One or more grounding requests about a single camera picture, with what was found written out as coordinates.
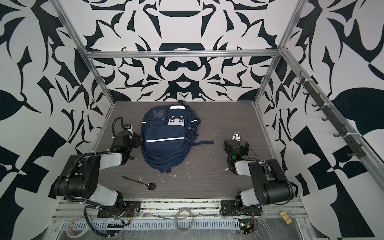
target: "black and white patterned wall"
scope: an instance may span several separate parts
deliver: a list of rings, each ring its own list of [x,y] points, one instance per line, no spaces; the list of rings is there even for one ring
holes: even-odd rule
[[[104,58],[95,65],[116,101],[253,100],[271,57]]]
[[[297,0],[63,0],[88,50],[276,49]],[[268,57],[99,59],[116,101],[253,100]]]
[[[384,2],[310,0],[288,50],[383,158]],[[274,149],[320,239],[382,238],[384,192],[279,62],[259,103]]]
[[[47,0],[0,1],[0,225],[32,239],[68,157],[89,152],[110,103]]]

